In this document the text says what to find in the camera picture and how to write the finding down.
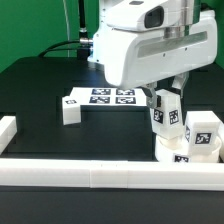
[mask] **black cable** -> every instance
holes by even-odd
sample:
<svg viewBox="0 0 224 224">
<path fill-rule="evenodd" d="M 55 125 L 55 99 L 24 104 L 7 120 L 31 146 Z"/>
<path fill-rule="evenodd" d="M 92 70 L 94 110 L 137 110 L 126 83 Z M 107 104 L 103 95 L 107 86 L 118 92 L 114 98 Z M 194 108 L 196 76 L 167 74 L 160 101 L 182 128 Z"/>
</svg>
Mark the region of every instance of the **black cable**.
<svg viewBox="0 0 224 224">
<path fill-rule="evenodd" d="M 45 56 L 45 54 L 47 54 L 48 52 L 52 52 L 52 51 L 72 51 L 72 50 L 77 50 L 77 48 L 57 48 L 57 49 L 47 49 L 43 52 L 41 52 L 38 57 L 43 58 Z"/>
<path fill-rule="evenodd" d="M 79 37 L 88 37 L 86 29 L 86 20 L 85 20 L 85 4 L 84 0 L 79 0 Z"/>
<path fill-rule="evenodd" d="M 79 40 L 70 40 L 70 41 L 67 40 L 67 41 L 63 41 L 63 42 L 54 44 L 54 45 L 48 47 L 45 51 L 41 52 L 41 53 L 38 55 L 38 57 L 44 57 L 44 55 L 45 55 L 48 51 L 50 51 L 50 50 L 52 50 L 52 49 L 54 49 L 54 48 L 56 48 L 56 47 L 61 47 L 61 46 L 68 45 L 68 44 L 78 44 L 78 43 L 80 43 Z"/>
<path fill-rule="evenodd" d="M 80 28 L 86 28 L 86 21 L 85 21 L 85 6 L 84 1 L 79 0 L 79 17 L 80 17 Z"/>
</svg>

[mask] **marker sticker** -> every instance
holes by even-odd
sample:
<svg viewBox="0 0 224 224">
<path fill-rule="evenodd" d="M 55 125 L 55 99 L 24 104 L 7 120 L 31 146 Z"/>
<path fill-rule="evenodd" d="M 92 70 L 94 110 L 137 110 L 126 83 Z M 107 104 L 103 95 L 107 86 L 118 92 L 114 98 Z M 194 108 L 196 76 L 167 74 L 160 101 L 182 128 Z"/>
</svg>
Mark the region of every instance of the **marker sticker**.
<svg viewBox="0 0 224 224">
<path fill-rule="evenodd" d="M 93 89 L 92 95 L 110 95 L 111 90 L 110 89 Z"/>
<path fill-rule="evenodd" d="M 116 97 L 116 104 L 136 104 L 135 97 Z"/>
<path fill-rule="evenodd" d="M 187 156 L 175 155 L 174 156 L 174 162 L 175 163 L 189 163 L 190 159 Z"/>
<path fill-rule="evenodd" d="M 195 144 L 202 145 L 202 144 L 209 144 L 211 141 L 212 133 L 197 133 Z"/>
<path fill-rule="evenodd" d="M 75 100 L 67 100 L 65 101 L 67 104 L 76 104 L 77 102 Z"/>
<path fill-rule="evenodd" d="M 132 90 L 121 90 L 121 89 L 117 89 L 116 90 L 116 95 L 123 95 L 123 96 L 134 96 L 135 95 L 135 91 Z"/>
<path fill-rule="evenodd" d="M 160 124 L 163 124 L 163 112 L 157 109 L 154 109 L 154 121 L 159 122 Z"/>
<path fill-rule="evenodd" d="M 169 113 L 169 116 L 170 116 L 170 125 L 173 125 L 179 122 L 178 110 L 171 111 Z"/>
<path fill-rule="evenodd" d="M 191 137 L 190 128 L 188 126 L 186 126 L 185 138 L 187 139 L 188 142 L 190 141 L 190 137 Z"/>
<path fill-rule="evenodd" d="M 94 103 L 94 104 L 109 104 L 110 103 L 110 97 L 108 97 L 108 96 L 104 96 L 104 97 L 92 96 L 90 98 L 89 103 Z"/>
</svg>

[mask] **white block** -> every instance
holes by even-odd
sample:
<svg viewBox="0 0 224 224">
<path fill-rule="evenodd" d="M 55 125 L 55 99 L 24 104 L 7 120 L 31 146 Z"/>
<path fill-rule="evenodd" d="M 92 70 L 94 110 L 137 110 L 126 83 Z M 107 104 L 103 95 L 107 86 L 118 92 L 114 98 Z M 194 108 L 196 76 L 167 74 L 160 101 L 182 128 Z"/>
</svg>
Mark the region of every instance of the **white block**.
<svg viewBox="0 0 224 224">
<path fill-rule="evenodd" d="M 80 104 L 74 97 L 66 96 L 62 98 L 63 124 L 75 124 L 81 122 Z"/>
<path fill-rule="evenodd" d="M 93 161 L 90 170 L 92 188 L 127 188 L 127 161 Z"/>
<path fill-rule="evenodd" d="M 129 163 L 128 188 L 223 190 L 223 164 Z"/>
<path fill-rule="evenodd" d="M 220 149 L 220 157 L 222 160 L 224 160 L 224 124 L 221 122 L 218 130 L 218 135 L 222 141 L 222 147 Z"/>
<path fill-rule="evenodd" d="M 183 147 L 189 155 L 209 155 L 216 148 L 215 140 L 220 125 L 212 111 L 190 111 L 187 113 Z"/>
<path fill-rule="evenodd" d="M 0 159 L 0 185 L 90 187 L 91 161 Z"/>
<path fill-rule="evenodd" d="M 183 134 L 183 121 L 180 96 L 167 90 L 156 92 L 161 96 L 161 107 L 150 109 L 152 130 L 166 139 Z"/>
<path fill-rule="evenodd" d="M 0 154 L 17 132 L 16 117 L 4 116 L 0 121 Z"/>
</svg>

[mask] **green background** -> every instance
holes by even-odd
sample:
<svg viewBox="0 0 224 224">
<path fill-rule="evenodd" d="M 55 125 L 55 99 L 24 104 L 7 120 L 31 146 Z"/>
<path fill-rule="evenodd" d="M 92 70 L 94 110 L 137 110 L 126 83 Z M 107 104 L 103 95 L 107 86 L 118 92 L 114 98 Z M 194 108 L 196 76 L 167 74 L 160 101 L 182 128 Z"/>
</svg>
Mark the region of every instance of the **green background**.
<svg viewBox="0 0 224 224">
<path fill-rule="evenodd" d="M 224 68 L 224 1 L 204 0 L 216 10 L 219 51 Z M 78 0 L 67 0 L 71 38 L 78 38 Z M 98 28 L 98 0 L 85 0 L 86 24 L 92 37 Z M 50 45 L 67 40 L 62 0 L 0 0 L 0 72 L 21 57 L 37 56 Z M 50 53 L 48 56 L 66 56 Z"/>
</svg>

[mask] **black table surface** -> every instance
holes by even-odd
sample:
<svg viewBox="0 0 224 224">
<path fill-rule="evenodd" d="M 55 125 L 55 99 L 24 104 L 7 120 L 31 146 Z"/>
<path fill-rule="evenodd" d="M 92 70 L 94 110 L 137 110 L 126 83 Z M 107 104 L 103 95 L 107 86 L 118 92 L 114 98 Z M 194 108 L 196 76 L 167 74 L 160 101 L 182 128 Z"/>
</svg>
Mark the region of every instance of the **black table surface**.
<svg viewBox="0 0 224 224">
<path fill-rule="evenodd" d="M 168 88 L 171 80 L 159 82 Z M 82 107 L 81 125 L 62 125 L 61 99 L 73 87 L 110 87 L 74 58 L 22 58 L 0 74 L 0 116 L 18 133 L 1 158 L 154 160 L 146 107 Z M 183 115 L 212 110 L 223 120 L 224 70 L 190 73 Z M 0 187 L 1 223 L 223 223 L 224 193 Z"/>
</svg>

